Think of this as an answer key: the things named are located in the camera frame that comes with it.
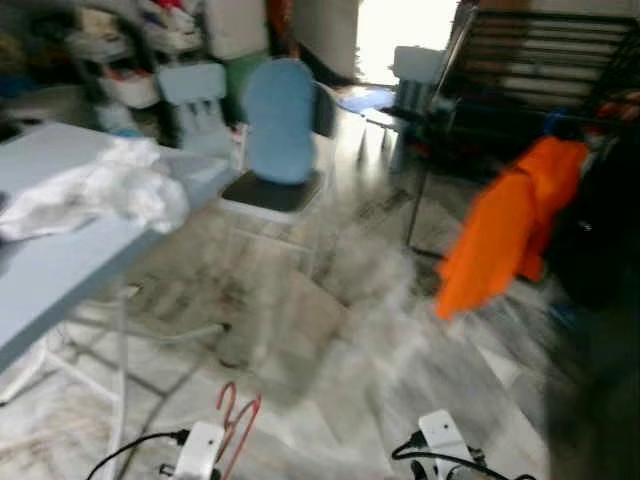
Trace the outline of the white thin garment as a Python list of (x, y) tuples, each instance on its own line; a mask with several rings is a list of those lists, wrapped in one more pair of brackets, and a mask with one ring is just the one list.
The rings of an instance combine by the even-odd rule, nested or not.
[(118, 137), (91, 163), (23, 189), (0, 211), (0, 239), (27, 241), (116, 216), (159, 233), (186, 221), (186, 188), (151, 140)]

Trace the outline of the black hanging garment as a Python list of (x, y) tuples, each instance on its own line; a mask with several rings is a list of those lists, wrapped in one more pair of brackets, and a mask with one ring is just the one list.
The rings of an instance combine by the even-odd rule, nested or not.
[(625, 196), (637, 187), (640, 134), (620, 134), (590, 161), (579, 191), (559, 211), (547, 250), (550, 273), (568, 300), (600, 308), (622, 296), (635, 221)]

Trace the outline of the orange shirt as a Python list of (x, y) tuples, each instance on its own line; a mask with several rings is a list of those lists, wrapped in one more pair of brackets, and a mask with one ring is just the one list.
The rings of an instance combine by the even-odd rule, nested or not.
[(575, 197), (588, 155), (584, 142), (543, 136), (472, 201), (436, 269), (439, 319), (484, 306), (517, 276), (538, 282), (557, 215)]

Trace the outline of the black metal drying rack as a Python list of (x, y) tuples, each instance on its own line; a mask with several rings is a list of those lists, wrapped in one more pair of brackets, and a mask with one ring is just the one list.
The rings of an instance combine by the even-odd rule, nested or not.
[(407, 120), (404, 151), (422, 164), (404, 243), (416, 246), (431, 177), (481, 186), (539, 138), (544, 115), (562, 110), (556, 134), (594, 140), (634, 133), (627, 92), (637, 83), (639, 24), (625, 15), (503, 12), (470, 6), (447, 47), (448, 69), (428, 115)]

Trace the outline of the white kid chair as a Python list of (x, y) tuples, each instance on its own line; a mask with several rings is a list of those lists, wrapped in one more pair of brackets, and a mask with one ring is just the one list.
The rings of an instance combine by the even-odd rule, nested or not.
[(161, 68), (156, 81), (174, 113), (178, 147), (206, 156), (229, 157), (234, 141), (221, 101), (227, 96), (225, 69), (218, 63)]
[(393, 106), (403, 113), (428, 115), (448, 69), (449, 52), (398, 46), (392, 72), (398, 79)]

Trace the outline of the blue floor mat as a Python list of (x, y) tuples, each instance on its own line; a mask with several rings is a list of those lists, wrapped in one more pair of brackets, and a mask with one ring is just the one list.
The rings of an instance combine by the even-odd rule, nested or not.
[(366, 110), (381, 110), (389, 108), (394, 102), (396, 91), (383, 86), (356, 86), (344, 87), (335, 92), (340, 108), (351, 113), (364, 113)]

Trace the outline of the grey white folding chair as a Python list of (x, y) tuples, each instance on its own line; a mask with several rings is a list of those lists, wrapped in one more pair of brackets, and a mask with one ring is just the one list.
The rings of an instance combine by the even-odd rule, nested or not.
[(326, 169), (332, 165), (339, 116), (332, 88), (316, 82), (314, 91), (314, 169), (310, 178), (300, 186), (279, 186), (246, 172), (220, 193), (216, 206), (274, 223), (294, 224), (323, 202), (330, 192), (330, 173)]

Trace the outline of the light blue chair cushion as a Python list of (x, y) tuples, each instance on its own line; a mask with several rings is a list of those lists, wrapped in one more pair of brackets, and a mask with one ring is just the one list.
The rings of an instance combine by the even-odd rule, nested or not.
[(241, 95), (248, 125), (244, 159), (262, 180), (300, 186), (315, 163), (314, 78), (301, 60), (275, 58), (253, 70)]

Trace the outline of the white appliance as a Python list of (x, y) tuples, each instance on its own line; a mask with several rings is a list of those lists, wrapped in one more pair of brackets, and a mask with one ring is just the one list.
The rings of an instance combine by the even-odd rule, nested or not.
[(237, 59), (268, 50), (266, 0), (207, 0), (205, 24), (215, 58)]

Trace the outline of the white storage shelf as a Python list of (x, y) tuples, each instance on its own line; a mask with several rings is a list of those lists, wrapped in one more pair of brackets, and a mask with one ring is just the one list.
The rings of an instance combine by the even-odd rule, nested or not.
[(161, 100), (156, 70), (204, 47), (206, 0), (133, 0), (133, 20), (105, 6), (76, 6), (64, 36), (77, 76), (96, 104), (147, 109)]

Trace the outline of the pale blue folding table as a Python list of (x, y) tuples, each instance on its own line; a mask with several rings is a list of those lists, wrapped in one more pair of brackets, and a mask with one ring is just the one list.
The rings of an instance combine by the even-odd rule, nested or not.
[[(36, 125), (0, 143), (0, 192), (15, 193), (41, 180), (90, 163), (113, 142), (110, 134), (59, 122)], [(74, 376), (95, 389), (113, 406), (106, 466), (118, 474), (116, 456), (122, 453), (129, 406), (128, 344), (133, 337), (160, 344), (192, 342), (229, 332), (225, 323), (211, 323), (189, 332), (156, 335), (132, 328), (125, 296), (115, 294), (109, 319), (101, 329), (115, 337), (115, 374), (110, 384), (92, 379), (46, 347), (50, 330), (102, 288), (119, 288), (125, 271), (137, 257), (154, 247), (161, 234), (120, 218), (99, 218), (73, 232), (9, 243), (0, 247), (0, 372), (29, 351), (36, 356), (0, 387), (0, 407), (8, 406), (44, 367)]]

